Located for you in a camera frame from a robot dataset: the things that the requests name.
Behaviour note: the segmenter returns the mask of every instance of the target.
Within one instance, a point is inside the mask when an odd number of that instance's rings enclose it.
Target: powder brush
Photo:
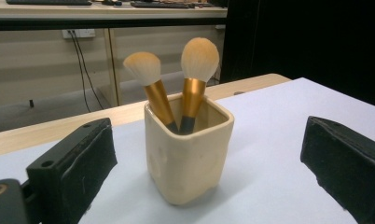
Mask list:
[[[144,87],[153,113],[173,133],[178,133],[174,115],[160,79],[160,59],[149,52],[136,52],[127,57],[124,66]]]
[[[206,38],[193,38],[182,52],[181,66],[184,72],[182,92],[181,134],[193,133],[207,81],[215,73],[219,64],[216,46]]]

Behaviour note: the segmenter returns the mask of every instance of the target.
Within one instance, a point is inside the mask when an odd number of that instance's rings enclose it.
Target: dark background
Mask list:
[[[268,73],[375,105],[375,1],[229,0],[220,81]]]

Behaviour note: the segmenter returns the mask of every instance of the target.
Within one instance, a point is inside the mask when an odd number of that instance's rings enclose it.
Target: brush holder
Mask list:
[[[175,120],[182,117],[182,94],[169,97]],[[163,198],[188,203],[215,187],[222,174],[234,117],[204,97],[192,134],[170,132],[145,105],[147,169]]]

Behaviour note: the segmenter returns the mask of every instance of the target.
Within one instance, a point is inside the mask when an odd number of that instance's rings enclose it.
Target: wooden surface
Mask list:
[[[290,79],[276,74],[251,77],[222,85],[209,87],[205,94],[213,100],[234,95],[238,91],[254,91],[272,85],[287,82]],[[113,126],[126,124],[144,118],[146,101],[113,107],[67,119],[58,119],[15,130],[0,133],[0,155],[15,150],[33,147],[40,144],[60,140],[77,127],[96,119],[110,118]]]
[[[33,19],[177,19],[177,18],[226,18],[228,10],[221,7],[203,7],[192,9],[135,8],[124,2],[122,7],[102,5],[91,6],[33,6],[9,5],[0,0],[0,18]]]

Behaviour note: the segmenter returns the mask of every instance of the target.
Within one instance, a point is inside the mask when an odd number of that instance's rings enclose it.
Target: white tabletop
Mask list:
[[[118,165],[80,223],[356,223],[299,160],[309,116],[375,141],[375,106],[300,78],[218,100],[235,117],[219,185],[193,203],[167,204],[146,169],[144,121],[114,127]],[[55,142],[0,156],[0,179]]]

